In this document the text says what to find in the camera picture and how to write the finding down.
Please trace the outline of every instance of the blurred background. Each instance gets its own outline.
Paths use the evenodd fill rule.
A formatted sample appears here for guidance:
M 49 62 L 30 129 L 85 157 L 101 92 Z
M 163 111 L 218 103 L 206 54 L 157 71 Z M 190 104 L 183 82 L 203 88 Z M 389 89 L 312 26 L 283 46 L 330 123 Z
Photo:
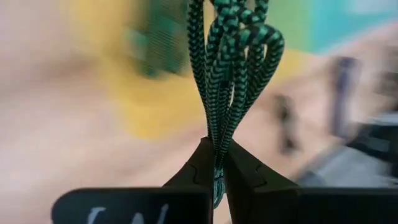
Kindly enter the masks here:
M 51 223 L 52 204 L 71 189 L 161 186 L 181 168 L 206 135 L 187 2 L 0 0 L 0 223 Z M 270 0 L 267 23 L 286 50 L 235 141 L 307 184 L 308 173 L 332 185 L 389 184 L 385 163 L 379 170 L 347 148 L 365 147 L 354 144 L 365 126 L 398 123 L 397 16 L 392 0 Z M 205 1 L 206 32 L 214 18 Z M 293 154 L 280 148 L 276 95 L 292 102 Z M 378 179 L 321 169 L 353 159 L 371 160 Z M 229 222 L 226 197 L 214 219 Z

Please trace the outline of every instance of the yellow wall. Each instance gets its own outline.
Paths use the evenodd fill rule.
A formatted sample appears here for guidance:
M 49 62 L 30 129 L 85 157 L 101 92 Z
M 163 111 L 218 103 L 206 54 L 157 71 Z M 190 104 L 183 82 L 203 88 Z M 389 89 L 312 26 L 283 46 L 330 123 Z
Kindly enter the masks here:
M 182 76 L 164 74 L 163 79 L 148 80 L 125 54 L 129 48 L 126 27 L 142 16 L 143 1 L 71 0 L 67 8 L 84 51 L 98 59 L 99 74 L 119 105 L 121 122 L 140 138 L 156 139 L 199 121 L 204 115 L 189 63 Z M 208 30 L 214 12 L 205 2 Z M 300 52 L 287 51 L 272 82 L 288 78 L 286 74 L 301 66 L 305 57 Z

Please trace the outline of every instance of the teal wall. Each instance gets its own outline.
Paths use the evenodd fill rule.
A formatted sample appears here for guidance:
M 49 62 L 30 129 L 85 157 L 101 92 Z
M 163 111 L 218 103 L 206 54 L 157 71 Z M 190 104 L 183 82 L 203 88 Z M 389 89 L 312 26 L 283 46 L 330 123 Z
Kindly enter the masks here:
M 396 0 L 312 0 L 309 50 L 322 53 L 355 33 L 396 19 Z
M 278 28 L 289 49 L 308 51 L 313 0 L 270 0 L 267 23 Z

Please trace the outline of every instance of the green and black braided cable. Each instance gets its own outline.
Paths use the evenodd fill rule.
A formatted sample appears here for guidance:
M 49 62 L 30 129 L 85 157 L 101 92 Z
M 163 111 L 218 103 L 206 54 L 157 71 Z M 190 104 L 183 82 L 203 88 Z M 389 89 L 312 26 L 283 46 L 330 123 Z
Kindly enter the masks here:
M 190 1 L 188 44 L 193 75 L 205 107 L 208 137 L 216 152 L 216 208 L 225 192 L 224 155 L 238 124 L 275 73 L 284 51 L 284 39 L 277 29 L 265 24 L 268 0 L 256 0 L 254 11 L 246 8 L 246 0 L 212 3 L 217 17 L 205 45 L 203 0 Z

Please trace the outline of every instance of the wooden surface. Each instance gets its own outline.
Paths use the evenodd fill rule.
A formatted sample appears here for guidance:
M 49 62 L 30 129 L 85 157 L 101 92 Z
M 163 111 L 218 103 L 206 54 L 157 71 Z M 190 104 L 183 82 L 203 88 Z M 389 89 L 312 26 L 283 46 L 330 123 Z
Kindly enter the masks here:
M 54 7 L 51 2 L 46 7 Z M 95 63 L 81 56 L 57 13 L 37 14 L 37 7 L 11 1 L 0 7 L 0 30 L 6 34 L 0 35 L 0 223 L 6 224 L 50 223 L 54 201 L 77 187 L 160 186 L 205 135 L 204 122 L 157 142 L 125 132 L 114 102 L 98 81 Z M 389 103 L 372 93 L 382 41 L 371 40 L 347 50 L 364 63 L 351 104 L 353 121 Z M 319 67 L 306 71 L 300 81 L 267 89 L 234 136 L 287 177 L 338 142 L 328 134 L 328 60 L 319 60 Z M 279 154 L 271 100 L 278 91 L 297 105 L 302 150 L 292 157 Z M 215 223 L 228 219 L 224 198 Z

